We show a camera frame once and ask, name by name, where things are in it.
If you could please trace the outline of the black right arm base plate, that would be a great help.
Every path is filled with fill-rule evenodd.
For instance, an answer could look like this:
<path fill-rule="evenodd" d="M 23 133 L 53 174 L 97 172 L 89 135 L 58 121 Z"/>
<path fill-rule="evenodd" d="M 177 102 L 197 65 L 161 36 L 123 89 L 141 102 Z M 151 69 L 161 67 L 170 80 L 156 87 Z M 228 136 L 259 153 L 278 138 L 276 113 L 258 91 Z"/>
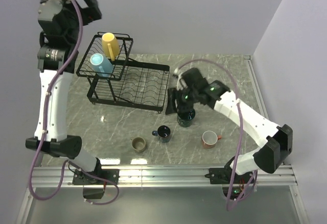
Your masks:
<path fill-rule="evenodd" d="M 208 178 L 210 184 L 229 184 L 231 180 L 232 169 L 228 168 L 209 168 L 208 173 L 204 175 L 205 178 Z M 234 176 L 233 184 L 245 184 L 250 180 L 252 172 L 247 172 L 243 175 L 238 175 L 237 173 Z"/>

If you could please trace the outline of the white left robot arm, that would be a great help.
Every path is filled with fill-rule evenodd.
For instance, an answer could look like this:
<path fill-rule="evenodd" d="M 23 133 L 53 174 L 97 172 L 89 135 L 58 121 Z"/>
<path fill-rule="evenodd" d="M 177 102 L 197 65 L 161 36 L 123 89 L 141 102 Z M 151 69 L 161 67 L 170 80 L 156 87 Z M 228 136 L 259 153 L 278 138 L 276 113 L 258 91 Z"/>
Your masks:
<path fill-rule="evenodd" d="M 41 151 L 52 157 L 66 158 L 85 171 L 91 184 L 101 182 L 100 161 L 82 148 L 80 136 L 67 134 L 66 108 L 68 90 L 74 75 L 78 56 L 79 26 L 85 26 L 102 17 L 97 0 L 84 0 L 80 8 L 82 23 L 74 5 L 68 0 L 41 0 L 38 23 L 40 50 L 37 54 L 40 70 L 41 100 L 39 119 L 26 148 Z"/>

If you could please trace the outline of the dark blue glossy mug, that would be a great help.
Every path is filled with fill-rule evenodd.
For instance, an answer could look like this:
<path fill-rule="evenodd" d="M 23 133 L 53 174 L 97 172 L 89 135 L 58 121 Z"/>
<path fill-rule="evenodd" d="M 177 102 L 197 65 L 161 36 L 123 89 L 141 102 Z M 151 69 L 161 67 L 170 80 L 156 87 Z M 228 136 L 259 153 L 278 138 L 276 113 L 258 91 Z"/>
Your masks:
<path fill-rule="evenodd" d="M 162 125 L 157 130 L 152 131 L 152 135 L 157 137 L 160 142 L 168 143 L 171 140 L 171 129 Z"/>

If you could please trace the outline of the yellow ceramic mug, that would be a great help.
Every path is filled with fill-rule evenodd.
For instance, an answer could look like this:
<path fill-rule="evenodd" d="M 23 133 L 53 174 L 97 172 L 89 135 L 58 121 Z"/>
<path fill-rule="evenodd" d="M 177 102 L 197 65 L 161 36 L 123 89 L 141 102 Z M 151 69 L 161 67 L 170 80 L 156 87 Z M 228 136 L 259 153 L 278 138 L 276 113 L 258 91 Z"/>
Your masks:
<path fill-rule="evenodd" d="M 113 33 L 105 33 L 102 35 L 102 49 L 104 55 L 112 62 L 120 53 L 120 46 L 117 38 Z"/>

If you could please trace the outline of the light blue ceramic mug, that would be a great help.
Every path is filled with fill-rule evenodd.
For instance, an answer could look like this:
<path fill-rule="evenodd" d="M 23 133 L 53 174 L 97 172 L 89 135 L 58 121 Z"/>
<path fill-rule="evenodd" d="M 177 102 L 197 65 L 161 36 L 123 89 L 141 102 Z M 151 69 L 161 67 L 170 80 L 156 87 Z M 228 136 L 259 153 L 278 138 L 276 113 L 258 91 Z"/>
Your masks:
<path fill-rule="evenodd" d="M 90 57 L 90 63 L 93 71 L 101 77 L 108 78 L 113 72 L 112 63 L 103 54 L 95 53 Z"/>

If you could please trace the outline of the dark green patterned mug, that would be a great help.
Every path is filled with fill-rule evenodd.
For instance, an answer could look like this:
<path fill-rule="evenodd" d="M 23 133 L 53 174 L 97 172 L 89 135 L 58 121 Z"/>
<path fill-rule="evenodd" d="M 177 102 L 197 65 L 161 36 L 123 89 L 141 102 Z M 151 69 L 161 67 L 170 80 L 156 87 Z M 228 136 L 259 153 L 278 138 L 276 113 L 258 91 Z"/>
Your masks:
<path fill-rule="evenodd" d="M 181 127 L 190 127 L 192 122 L 196 116 L 196 111 L 192 109 L 189 112 L 178 113 L 177 114 L 177 122 Z"/>

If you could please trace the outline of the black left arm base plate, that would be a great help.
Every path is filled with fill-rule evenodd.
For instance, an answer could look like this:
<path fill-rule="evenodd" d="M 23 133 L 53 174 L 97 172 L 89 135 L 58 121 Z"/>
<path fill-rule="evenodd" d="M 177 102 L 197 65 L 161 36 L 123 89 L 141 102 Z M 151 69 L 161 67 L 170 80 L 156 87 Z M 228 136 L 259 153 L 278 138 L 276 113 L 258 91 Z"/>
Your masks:
<path fill-rule="evenodd" d="M 88 172 L 85 174 L 82 171 L 75 170 L 73 176 L 73 185 L 103 185 L 103 179 L 109 180 L 114 182 L 115 184 L 118 183 L 119 180 L 119 173 L 118 169 L 102 169 L 99 175 L 94 177 L 92 172 Z"/>

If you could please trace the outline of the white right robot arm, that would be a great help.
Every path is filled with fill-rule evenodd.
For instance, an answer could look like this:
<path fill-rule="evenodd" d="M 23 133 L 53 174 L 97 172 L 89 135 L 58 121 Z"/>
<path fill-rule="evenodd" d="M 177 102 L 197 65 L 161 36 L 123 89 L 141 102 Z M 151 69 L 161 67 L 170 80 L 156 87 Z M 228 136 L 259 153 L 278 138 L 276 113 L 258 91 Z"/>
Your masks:
<path fill-rule="evenodd" d="M 289 125 L 280 126 L 263 117 L 222 82 L 209 83 L 197 68 L 185 72 L 175 69 L 174 77 L 177 84 L 168 89 L 166 114 L 186 113 L 195 103 L 200 103 L 230 119 L 257 144 L 255 150 L 234 157 L 226 164 L 225 177 L 229 182 L 236 183 L 243 174 L 258 169 L 275 173 L 291 154 L 293 130 Z"/>

